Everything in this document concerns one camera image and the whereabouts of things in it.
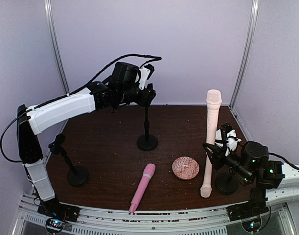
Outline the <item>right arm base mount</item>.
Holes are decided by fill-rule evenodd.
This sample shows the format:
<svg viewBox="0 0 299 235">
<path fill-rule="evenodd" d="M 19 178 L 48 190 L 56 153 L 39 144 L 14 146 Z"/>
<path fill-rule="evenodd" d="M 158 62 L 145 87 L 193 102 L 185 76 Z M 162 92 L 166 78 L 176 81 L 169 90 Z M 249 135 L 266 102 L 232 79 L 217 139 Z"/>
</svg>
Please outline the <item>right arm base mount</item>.
<svg viewBox="0 0 299 235">
<path fill-rule="evenodd" d="M 241 221 L 242 228 L 251 234 L 263 230 L 271 219 L 271 208 L 254 204 L 242 203 L 226 208 L 230 222 Z"/>
</svg>

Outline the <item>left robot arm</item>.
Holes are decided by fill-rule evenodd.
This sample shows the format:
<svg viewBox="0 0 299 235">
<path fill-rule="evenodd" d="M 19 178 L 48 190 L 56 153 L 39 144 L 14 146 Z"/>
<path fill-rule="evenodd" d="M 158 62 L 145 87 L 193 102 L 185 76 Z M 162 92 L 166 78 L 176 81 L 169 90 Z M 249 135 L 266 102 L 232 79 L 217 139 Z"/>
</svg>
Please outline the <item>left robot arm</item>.
<svg viewBox="0 0 299 235">
<path fill-rule="evenodd" d="M 154 70 L 151 64 L 138 67 L 117 62 L 113 73 L 105 82 L 92 82 L 74 94 L 68 94 L 43 106 L 21 105 L 18 108 L 19 157 L 42 201 L 53 200 L 56 194 L 42 160 L 37 135 L 60 122 L 104 108 L 112 107 L 115 111 L 130 103 L 141 107 L 151 104 L 156 92 L 147 80 Z"/>
</svg>

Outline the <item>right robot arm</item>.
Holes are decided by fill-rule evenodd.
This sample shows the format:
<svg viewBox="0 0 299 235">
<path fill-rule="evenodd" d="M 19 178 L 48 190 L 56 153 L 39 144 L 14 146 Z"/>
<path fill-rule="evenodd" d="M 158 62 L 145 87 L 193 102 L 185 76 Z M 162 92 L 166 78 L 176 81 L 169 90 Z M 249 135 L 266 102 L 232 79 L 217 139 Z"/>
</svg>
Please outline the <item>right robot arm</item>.
<svg viewBox="0 0 299 235">
<path fill-rule="evenodd" d="M 215 186 L 222 194 L 235 193 L 240 184 L 255 184 L 244 204 L 247 210 L 299 200 L 299 166 L 284 157 L 269 160 L 271 153 L 266 146 L 248 141 L 240 153 L 227 145 L 204 143 L 203 148 L 215 169 L 225 166 L 229 170 L 215 179 Z"/>
</svg>

